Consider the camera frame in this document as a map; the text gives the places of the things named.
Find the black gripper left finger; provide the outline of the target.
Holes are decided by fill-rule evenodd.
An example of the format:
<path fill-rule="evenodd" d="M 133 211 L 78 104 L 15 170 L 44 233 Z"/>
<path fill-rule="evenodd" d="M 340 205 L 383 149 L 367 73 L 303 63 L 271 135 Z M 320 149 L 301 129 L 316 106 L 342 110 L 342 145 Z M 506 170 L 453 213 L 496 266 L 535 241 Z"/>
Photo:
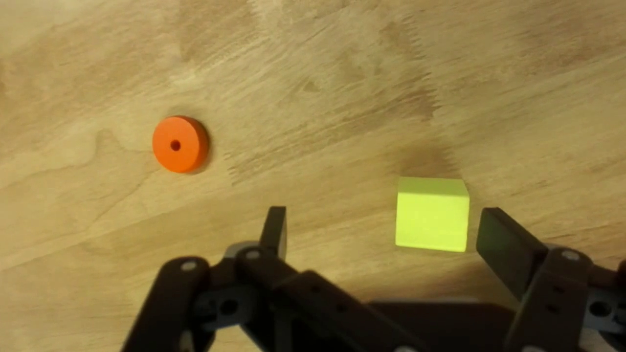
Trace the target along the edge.
<path fill-rule="evenodd" d="M 271 205 L 266 213 L 260 247 L 277 258 L 285 256 L 285 223 L 287 209 L 283 205 Z"/>

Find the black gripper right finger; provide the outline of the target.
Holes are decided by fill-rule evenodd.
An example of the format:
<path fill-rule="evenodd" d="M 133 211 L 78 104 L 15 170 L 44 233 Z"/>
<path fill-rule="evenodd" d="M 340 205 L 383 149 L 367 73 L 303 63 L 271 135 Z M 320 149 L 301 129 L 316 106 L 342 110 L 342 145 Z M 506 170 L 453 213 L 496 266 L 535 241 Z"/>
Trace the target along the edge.
<path fill-rule="evenodd" d="M 481 211 L 475 249 L 516 299 L 524 295 L 547 252 L 543 243 L 500 207 Z"/>

